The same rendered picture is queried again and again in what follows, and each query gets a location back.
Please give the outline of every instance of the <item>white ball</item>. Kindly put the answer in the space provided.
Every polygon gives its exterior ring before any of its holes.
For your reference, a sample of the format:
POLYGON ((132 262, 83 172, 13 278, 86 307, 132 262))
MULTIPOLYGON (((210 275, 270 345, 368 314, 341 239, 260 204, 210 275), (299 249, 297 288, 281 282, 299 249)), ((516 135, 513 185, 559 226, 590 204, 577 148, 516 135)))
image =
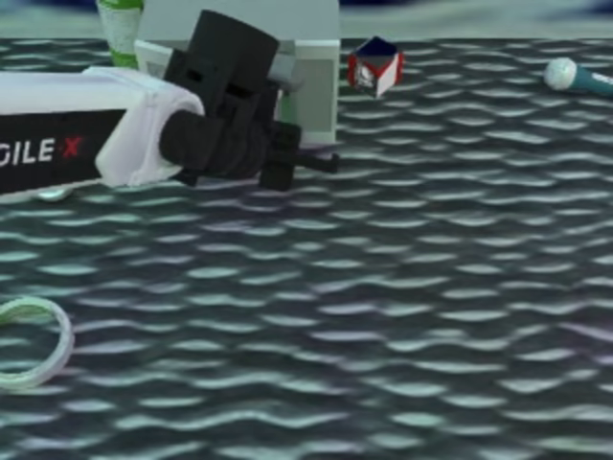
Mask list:
POLYGON ((545 69, 544 80, 547 85, 555 90, 568 89, 575 75, 577 74, 577 65, 572 59, 567 57, 558 57, 553 59, 545 69))

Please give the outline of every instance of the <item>black robot arm segment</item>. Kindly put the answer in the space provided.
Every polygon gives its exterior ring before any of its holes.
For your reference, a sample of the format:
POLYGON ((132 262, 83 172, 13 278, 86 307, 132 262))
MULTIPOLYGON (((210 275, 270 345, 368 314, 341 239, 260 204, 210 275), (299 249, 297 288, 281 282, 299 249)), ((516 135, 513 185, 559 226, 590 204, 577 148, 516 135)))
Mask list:
POLYGON ((193 186, 201 176, 245 179, 260 173, 261 187, 286 191, 297 166, 337 172, 336 155, 326 161, 298 154, 300 127, 274 121, 281 87, 269 72, 278 49, 274 37, 248 24, 201 13, 188 51, 173 51, 164 76, 205 107, 204 117, 176 112, 162 130, 162 156, 183 168, 176 180, 193 186))

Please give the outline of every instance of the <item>green bottle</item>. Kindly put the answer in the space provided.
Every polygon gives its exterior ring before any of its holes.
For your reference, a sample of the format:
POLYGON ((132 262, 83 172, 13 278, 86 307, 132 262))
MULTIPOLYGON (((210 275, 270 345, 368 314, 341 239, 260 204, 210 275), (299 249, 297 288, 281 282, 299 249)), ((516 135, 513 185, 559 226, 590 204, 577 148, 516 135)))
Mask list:
POLYGON ((111 58, 117 67, 138 68, 134 40, 144 3, 144 0, 96 0, 111 58))

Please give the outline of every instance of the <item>wavy patterned surface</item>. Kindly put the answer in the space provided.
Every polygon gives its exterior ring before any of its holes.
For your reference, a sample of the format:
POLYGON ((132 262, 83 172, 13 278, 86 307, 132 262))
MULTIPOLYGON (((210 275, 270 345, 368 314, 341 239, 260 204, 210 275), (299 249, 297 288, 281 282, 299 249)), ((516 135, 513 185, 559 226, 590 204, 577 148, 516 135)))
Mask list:
MULTIPOLYGON (((342 88, 334 178, 4 205, 3 297, 58 301, 78 349, 0 395, 1 460, 613 458, 613 103, 539 80, 608 70, 611 42, 402 46, 388 97, 342 88)), ((51 332, 4 329, 0 369, 51 332)))

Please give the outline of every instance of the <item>white ring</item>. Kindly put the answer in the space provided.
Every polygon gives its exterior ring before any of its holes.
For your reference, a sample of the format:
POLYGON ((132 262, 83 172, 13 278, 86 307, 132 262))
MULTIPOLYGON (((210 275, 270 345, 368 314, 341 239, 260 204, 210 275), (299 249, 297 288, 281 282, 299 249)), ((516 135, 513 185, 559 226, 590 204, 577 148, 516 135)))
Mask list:
POLYGON ((0 388, 11 391, 34 388, 57 374, 68 361, 75 344, 70 318, 55 302, 39 297, 21 297, 0 306, 0 326, 19 318, 53 316, 59 323, 59 341, 54 351, 34 369, 0 373, 0 388))

